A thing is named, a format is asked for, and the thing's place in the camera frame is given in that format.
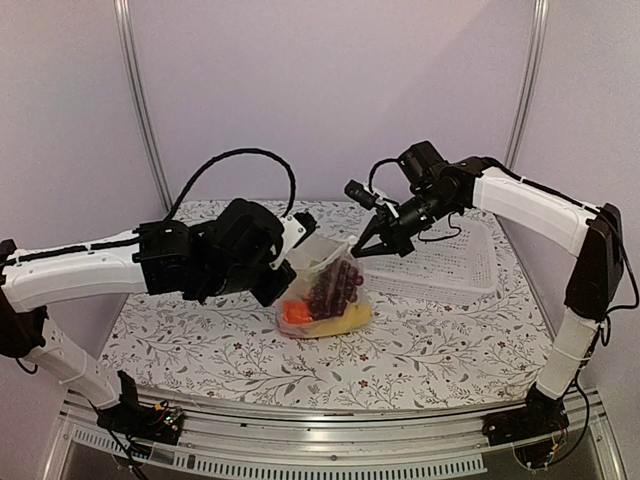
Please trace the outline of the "orange pumpkin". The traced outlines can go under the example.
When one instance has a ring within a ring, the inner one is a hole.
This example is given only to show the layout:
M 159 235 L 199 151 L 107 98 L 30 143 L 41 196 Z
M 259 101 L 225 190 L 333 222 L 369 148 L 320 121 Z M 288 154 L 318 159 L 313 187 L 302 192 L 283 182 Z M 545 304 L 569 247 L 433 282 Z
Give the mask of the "orange pumpkin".
M 304 300 L 285 300 L 282 317 L 288 325 L 305 325 L 313 321 L 309 305 Z

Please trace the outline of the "white green cauliflower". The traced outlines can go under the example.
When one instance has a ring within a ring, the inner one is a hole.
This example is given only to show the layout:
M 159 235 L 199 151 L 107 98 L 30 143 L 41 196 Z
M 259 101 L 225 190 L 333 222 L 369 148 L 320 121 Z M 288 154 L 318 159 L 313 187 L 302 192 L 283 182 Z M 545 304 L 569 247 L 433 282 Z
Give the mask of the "white green cauliflower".
M 330 257 L 326 257 L 322 260 L 312 259 L 308 265 L 303 269 L 306 274 L 313 274 L 322 271 L 329 266 L 333 260 Z

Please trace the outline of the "clear zip top bag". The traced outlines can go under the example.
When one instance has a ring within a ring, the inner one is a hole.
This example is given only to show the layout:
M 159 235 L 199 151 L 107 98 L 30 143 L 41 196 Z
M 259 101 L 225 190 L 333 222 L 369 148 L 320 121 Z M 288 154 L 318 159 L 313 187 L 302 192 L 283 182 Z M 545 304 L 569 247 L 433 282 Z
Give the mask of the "clear zip top bag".
M 287 255 L 296 279 L 276 302 L 281 333 L 317 339 L 347 334 L 371 321 L 363 267 L 351 254 L 355 243 L 353 235 L 313 234 Z

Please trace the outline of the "dark red grape bunch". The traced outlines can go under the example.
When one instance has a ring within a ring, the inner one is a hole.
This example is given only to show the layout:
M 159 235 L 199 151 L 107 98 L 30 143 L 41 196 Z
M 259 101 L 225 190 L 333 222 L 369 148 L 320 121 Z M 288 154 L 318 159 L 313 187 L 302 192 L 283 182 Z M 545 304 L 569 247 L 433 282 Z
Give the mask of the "dark red grape bunch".
M 344 315 L 358 300 L 358 288 L 364 283 L 359 268 L 349 260 L 338 259 L 324 268 L 307 295 L 313 321 Z

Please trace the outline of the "white plastic basket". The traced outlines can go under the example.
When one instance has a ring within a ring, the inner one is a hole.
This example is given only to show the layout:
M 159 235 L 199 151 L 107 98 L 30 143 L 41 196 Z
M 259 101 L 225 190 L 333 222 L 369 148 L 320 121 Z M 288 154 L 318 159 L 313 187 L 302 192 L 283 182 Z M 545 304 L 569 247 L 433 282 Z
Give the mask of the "white plastic basket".
M 365 285 L 374 292 L 416 300 L 471 305 L 495 293 L 498 266 L 489 228 L 471 219 L 458 219 L 459 234 L 435 226 L 415 241 L 404 258 L 369 257 L 362 260 Z

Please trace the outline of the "yellow corn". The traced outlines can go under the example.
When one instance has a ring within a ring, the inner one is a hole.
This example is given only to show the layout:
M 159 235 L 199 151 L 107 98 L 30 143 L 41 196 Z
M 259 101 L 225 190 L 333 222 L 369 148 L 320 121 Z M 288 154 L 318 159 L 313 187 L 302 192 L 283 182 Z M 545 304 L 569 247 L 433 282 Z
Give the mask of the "yellow corn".
M 294 338 L 314 339 L 342 335 L 357 330 L 371 321 L 371 307 L 364 304 L 351 304 L 341 317 L 313 321 L 294 329 Z

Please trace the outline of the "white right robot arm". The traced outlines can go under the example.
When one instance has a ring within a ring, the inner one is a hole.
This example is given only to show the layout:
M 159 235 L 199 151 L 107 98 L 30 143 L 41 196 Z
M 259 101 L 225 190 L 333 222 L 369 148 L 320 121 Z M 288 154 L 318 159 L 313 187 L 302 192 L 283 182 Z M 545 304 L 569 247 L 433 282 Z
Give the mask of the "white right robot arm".
M 556 417 L 550 400 L 561 399 L 588 363 L 597 333 L 609 325 L 621 278 L 631 271 L 619 209 L 574 200 L 515 174 L 492 157 L 449 162 L 429 141 L 412 145 L 393 162 L 410 185 L 412 196 L 406 202 L 394 205 L 355 180 L 344 188 L 350 199 L 374 213 L 353 249 L 355 257 L 405 257 L 413 252 L 419 233 L 470 209 L 519 224 L 575 257 L 563 321 L 532 387 L 534 394 L 546 398 L 536 398 L 517 415 L 524 435 L 539 435 Z

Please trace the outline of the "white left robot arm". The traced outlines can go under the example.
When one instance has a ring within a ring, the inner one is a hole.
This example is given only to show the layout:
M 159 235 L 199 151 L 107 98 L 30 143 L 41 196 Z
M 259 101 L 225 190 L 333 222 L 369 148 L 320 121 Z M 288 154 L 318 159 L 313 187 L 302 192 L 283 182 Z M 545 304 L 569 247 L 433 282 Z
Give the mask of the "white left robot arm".
M 140 225 L 97 242 L 53 250 L 1 243 L 1 354 L 24 359 L 83 395 L 128 434 L 148 426 L 135 384 L 104 368 L 50 318 L 53 303 L 108 294 L 179 293 L 187 301 L 248 291 L 272 305 L 295 279 L 286 256 L 306 236 L 303 221 L 233 200 L 214 220 Z

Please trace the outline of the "floral tablecloth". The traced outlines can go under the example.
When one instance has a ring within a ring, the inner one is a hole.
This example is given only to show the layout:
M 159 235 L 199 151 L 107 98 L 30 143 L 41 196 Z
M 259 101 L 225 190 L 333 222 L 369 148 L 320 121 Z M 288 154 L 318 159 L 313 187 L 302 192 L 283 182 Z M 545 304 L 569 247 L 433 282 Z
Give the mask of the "floral tablecloth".
M 129 297 L 101 352 L 139 385 L 301 408 L 454 408 L 522 399 L 552 340 L 497 220 L 497 288 L 466 305 L 371 293 L 371 322 L 322 339 L 282 335 L 249 294 Z

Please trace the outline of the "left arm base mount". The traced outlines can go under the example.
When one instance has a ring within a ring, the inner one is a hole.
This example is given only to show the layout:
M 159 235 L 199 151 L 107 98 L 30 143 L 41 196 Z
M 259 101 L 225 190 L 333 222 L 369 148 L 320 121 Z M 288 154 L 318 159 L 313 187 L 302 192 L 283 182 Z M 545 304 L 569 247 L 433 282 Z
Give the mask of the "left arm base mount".
M 119 403 L 108 409 L 96 408 L 96 414 L 97 424 L 105 430 L 172 446 L 178 444 L 184 424 L 184 411 L 166 401 L 155 406 Z

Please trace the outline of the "right aluminium frame post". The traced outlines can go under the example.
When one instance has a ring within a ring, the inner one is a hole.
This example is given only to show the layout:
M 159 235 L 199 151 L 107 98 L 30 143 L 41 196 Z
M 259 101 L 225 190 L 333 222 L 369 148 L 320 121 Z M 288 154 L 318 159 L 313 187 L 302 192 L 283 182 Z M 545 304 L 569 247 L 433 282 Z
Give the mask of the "right aluminium frame post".
M 536 81 L 544 51 L 549 5 L 550 2 L 548 0 L 536 0 L 534 2 L 524 75 L 504 159 L 505 165 L 510 169 L 513 169 L 516 165 L 534 99 Z

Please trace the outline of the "aluminium frame post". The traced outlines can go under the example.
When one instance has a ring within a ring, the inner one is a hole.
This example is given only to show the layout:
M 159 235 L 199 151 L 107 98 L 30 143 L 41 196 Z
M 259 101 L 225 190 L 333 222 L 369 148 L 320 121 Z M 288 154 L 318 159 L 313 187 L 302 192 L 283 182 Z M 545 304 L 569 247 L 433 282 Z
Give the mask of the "aluminium frame post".
M 164 165 L 161 160 L 148 102 L 144 91 L 130 2 L 127 0 L 115 0 L 113 5 L 125 74 L 129 84 L 132 104 L 142 144 L 147 156 L 150 172 L 159 200 L 163 209 L 168 212 L 173 205 L 173 198 L 170 192 Z
M 524 75 L 504 159 L 505 165 L 510 169 L 513 169 L 516 165 L 534 99 L 536 81 L 544 51 L 549 5 L 550 2 L 548 0 L 536 0 L 534 2 Z

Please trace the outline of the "aluminium front rail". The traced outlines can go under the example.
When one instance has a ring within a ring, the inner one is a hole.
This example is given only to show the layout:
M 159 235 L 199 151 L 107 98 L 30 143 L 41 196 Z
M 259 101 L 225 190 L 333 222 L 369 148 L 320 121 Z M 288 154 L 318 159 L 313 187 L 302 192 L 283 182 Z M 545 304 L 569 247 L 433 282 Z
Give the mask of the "aluminium front rail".
M 267 406 L 143 387 L 141 400 L 184 411 L 176 445 L 126 456 L 123 438 L 96 424 L 88 403 L 66 396 L 48 447 L 45 479 L 628 479 L 594 389 L 565 400 L 570 426 L 555 461 L 520 457 L 547 438 L 492 445 L 484 419 L 513 402 L 451 409 L 336 410 Z

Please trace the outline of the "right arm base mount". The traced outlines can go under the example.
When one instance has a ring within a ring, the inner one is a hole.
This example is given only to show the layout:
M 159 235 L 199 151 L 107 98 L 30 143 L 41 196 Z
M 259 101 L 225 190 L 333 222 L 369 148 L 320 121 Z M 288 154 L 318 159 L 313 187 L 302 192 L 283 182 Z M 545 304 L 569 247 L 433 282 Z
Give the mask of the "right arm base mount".
M 491 446 L 523 441 L 569 426 L 562 399 L 551 399 L 532 388 L 523 406 L 486 415 L 482 434 Z

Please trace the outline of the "left aluminium frame post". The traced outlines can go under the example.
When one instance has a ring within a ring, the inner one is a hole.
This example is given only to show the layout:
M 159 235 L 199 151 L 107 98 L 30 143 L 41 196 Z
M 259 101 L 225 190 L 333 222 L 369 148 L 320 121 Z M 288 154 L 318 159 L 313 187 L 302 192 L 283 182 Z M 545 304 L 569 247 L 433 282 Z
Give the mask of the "left aluminium frame post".
M 150 172 L 159 200 L 163 209 L 168 212 L 173 205 L 173 198 L 170 192 L 164 165 L 161 160 L 148 102 L 144 91 L 130 2 L 127 0 L 115 0 L 113 5 L 125 74 L 129 84 L 132 104 L 142 144 L 147 156 Z

